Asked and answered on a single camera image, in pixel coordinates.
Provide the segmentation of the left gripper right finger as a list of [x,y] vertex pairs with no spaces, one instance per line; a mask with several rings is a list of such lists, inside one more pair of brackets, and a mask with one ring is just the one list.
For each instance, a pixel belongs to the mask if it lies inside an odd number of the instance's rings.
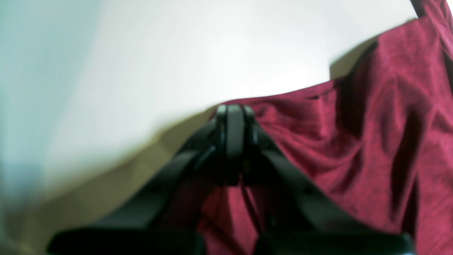
[[239,105],[243,183],[259,220],[255,255],[413,255],[407,234],[388,234],[354,219],[298,169]]

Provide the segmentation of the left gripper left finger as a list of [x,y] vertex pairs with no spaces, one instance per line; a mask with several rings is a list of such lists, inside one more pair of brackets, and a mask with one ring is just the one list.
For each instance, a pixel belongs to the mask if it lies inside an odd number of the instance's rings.
[[228,179],[236,107],[222,105],[127,202],[102,219],[60,231],[50,255],[205,255],[202,206]]

